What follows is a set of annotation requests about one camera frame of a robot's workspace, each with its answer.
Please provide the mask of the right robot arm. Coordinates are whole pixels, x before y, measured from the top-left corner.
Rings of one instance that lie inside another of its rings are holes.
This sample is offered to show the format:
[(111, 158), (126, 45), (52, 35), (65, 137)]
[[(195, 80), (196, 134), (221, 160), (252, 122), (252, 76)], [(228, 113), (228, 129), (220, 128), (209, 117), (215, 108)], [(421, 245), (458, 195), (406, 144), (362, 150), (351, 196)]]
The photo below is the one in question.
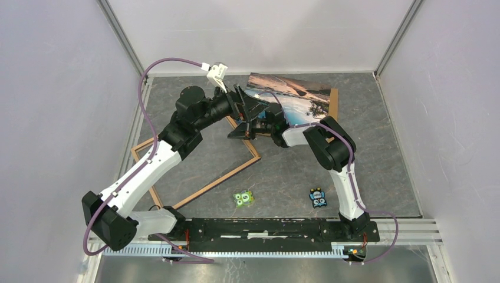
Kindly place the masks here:
[(342, 236), (349, 241), (362, 236), (370, 215), (364, 210), (354, 175), (356, 145), (334, 118), (326, 116), (317, 122), (291, 124), (282, 106), (271, 103), (263, 118), (241, 120), (228, 138), (250, 140), (258, 133), (269, 134), (279, 147), (309, 146), (333, 180), (340, 205)]

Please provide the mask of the landscape photo print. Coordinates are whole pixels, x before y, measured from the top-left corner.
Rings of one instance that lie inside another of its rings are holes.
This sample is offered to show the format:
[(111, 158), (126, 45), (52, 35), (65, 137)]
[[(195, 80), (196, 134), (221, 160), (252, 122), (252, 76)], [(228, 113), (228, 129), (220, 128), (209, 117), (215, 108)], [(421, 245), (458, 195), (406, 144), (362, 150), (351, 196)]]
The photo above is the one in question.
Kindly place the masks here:
[(338, 90), (329, 84), (252, 73), (245, 91), (255, 98), (281, 103), (291, 124), (319, 121), (325, 116), (338, 119)]

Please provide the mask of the wooden picture frame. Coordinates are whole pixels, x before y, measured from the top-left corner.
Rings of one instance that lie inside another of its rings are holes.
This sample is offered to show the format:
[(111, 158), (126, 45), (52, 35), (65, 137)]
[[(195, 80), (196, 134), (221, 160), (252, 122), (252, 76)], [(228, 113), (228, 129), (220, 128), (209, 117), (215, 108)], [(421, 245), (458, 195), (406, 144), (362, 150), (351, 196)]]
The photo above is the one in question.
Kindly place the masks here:
[(145, 211), (165, 205), (188, 216), (215, 217), (211, 209), (234, 208), (233, 194), (242, 189), (230, 182), (260, 160), (249, 141), (227, 138), (234, 126), (232, 119), (224, 118), (202, 130), (200, 145), (165, 173), (134, 209)]

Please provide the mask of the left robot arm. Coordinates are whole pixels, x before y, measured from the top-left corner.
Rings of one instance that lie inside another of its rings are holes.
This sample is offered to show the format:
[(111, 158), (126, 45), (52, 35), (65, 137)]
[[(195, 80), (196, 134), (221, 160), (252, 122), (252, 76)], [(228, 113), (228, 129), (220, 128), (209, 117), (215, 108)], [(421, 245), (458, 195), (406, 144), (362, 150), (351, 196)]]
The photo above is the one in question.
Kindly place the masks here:
[(89, 250), (91, 233), (114, 251), (123, 249), (134, 238), (159, 233), (175, 241), (185, 234), (185, 224), (173, 209), (134, 212), (133, 208), (165, 173), (193, 152), (202, 141), (203, 129), (230, 116), (241, 121), (244, 133), (233, 131), (229, 136), (250, 138), (248, 128), (269, 103), (247, 95), (239, 85), (234, 87), (233, 91), (216, 87), (212, 98), (207, 98), (198, 86), (184, 88), (170, 122), (160, 133), (154, 133), (153, 145), (146, 155), (101, 193), (89, 191), (84, 195), (82, 205), (87, 228), (83, 248), (86, 255), (102, 252), (101, 249)]

